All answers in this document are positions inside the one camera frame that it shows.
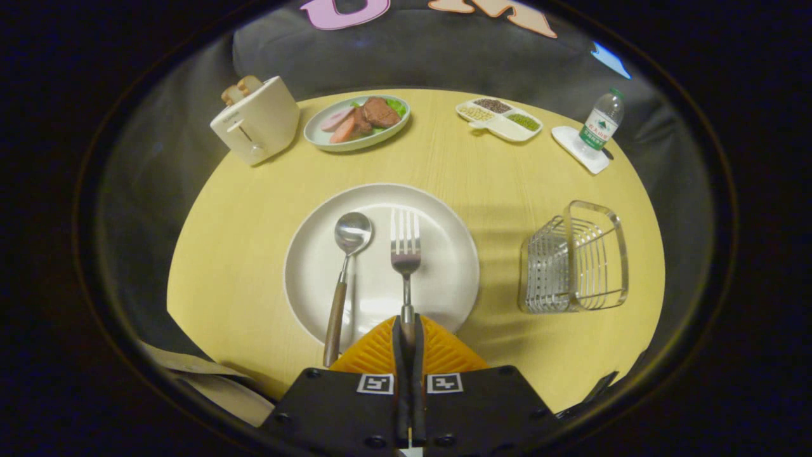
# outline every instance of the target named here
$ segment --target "wooden table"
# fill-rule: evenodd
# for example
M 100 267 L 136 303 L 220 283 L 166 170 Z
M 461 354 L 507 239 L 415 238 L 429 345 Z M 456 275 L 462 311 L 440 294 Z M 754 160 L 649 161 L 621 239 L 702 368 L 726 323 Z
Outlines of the wooden table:
M 376 92 L 412 107 L 404 130 L 380 145 L 331 154 L 301 134 L 322 108 L 373 93 L 359 92 L 300 102 L 299 135 L 269 161 L 249 167 L 232 153 L 223 159 L 189 212 L 172 259 L 167 308 L 180 328 L 212 359 L 281 397 L 303 368 L 321 366 L 323 352 L 285 299 L 288 244 L 307 215 L 331 196 L 392 182 L 434 194 L 468 225 L 479 252 L 480 290 L 457 336 L 489 364 L 516 365 L 553 411 L 579 403 L 602 376 L 624 376 L 654 334 L 665 267 L 651 202 L 618 145 L 609 142 L 614 161 L 591 176 L 550 135 L 558 125 L 579 128 L 575 120 L 516 103 L 544 129 L 525 144 L 512 144 L 475 133 L 454 112 L 476 95 Z M 623 220 L 628 299 L 602 311 L 522 313 L 521 243 L 573 199 L 609 207 Z

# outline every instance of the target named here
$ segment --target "spoon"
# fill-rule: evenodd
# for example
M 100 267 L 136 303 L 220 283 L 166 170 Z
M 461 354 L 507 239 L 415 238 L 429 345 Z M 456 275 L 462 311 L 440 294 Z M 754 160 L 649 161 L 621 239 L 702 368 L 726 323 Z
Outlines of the spoon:
M 333 307 L 327 322 L 327 336 L 324 341 L 324 366 L 329 367 L 339 357 L 341 342 L 341 317 L 344 314 L 344 299 L 347 297 L 347 265 L 350 257 L 364 249 L 372 238 L 372 222 L 360 212 L 350 212 L 335 223 L 335 243 L 344 251 L 344 266 L 341 267 L 339 282 L 335 285 Z

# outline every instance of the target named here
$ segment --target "toaster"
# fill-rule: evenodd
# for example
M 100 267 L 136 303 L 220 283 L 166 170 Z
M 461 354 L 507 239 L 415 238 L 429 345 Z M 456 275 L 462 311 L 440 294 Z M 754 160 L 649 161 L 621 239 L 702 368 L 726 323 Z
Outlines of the toaster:
M 265 82 L 246 76 L 221 98 L 227 106 L 209 126 L 248 165 L 276 155 L 296 136 L 299 105 L 279 76 Z

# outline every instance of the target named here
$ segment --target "wire basket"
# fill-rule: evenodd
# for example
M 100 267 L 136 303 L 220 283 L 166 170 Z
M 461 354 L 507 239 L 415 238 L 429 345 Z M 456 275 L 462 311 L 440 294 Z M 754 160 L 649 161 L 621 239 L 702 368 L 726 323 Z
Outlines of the wire basket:
M 609 208 L 571 202 L 564 215 L 524 243 L 521 253 L 519 308 L 524 312 L 596 311 L 626 300 L 626 241 L 620 218 Z

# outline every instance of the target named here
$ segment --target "fork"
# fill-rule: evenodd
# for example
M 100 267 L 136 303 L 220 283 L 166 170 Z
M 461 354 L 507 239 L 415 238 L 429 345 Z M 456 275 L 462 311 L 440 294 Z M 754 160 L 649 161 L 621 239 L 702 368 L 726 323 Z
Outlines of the fork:
M 404 304 L 400 308 L 400 324 L 407 348 L 411 353 L 415 347 L 411 276 L 420 267 L 420 221 L 417 214 L 393 209 L 390 239 L 392 267 L 404 278 Z

